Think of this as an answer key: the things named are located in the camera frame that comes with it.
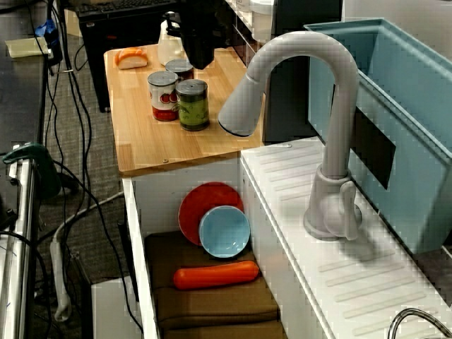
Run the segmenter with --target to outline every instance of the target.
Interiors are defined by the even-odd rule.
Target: can label
[[[153,116],[160,121],[171,121],[178,118],[176,84],[159,87],[149,86],[149,96],[153,108]]]

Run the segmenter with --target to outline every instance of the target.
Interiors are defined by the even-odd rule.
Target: toy food
[[[117,52],[114,62],[119,69],[133,69],[148,64],[148,55],[145,49],[127,47]]]
[[[173,277],[179,290],[214,287],[254,280],[259,267],[253,261],[198,268],[180,268]]]

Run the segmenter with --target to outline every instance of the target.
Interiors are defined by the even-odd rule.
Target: metal faucet
[[[436,319],[431,314],[420,309],[404,309],[399,314],[395,316],[391,326],[389,326],[388,339],[396,339],[397,328],[407,316],[418,316],[424,320],[427,320],[430,324],[438,328],[441,333],[443,333],[447,338],[452,338],[452,332],[445,327],[438,319]]]
[[[330,128],[314,178],[304,226],[318,239],[358,237],[362,216],[355,205],[356,187],[348,170],[355,116],[358,68],[348,50],[319,32],[291,32],[265,44],[249,63],[246,74],[223,105],[218,122],[228,133],[250,136],[261,112],[261,98],[271,71],[286,59],[308,56],[324,61],[335,78]]]

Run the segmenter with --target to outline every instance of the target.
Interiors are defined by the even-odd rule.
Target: computer keyboard
[[[76,7],[78,17],[114,16],[114,14],[148,13],[150,11],[171,10],[179,0],[118,0],[98,4],[82,4]]]

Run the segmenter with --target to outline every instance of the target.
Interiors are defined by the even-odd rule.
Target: can
[[[179,121],[187,131],[200,131],[209,126],[207,83],[192,79],[176,86]]]
[[[179,82],[194,78],[193,66],[187,59],[174,59],[168,61],[165,68],[169,72],[174,72],[179,77]]]
[[[168,71],[158,71],[148,76],[148,88],[154,119],[172,121],[178,118],[176,82],[178,75]]]

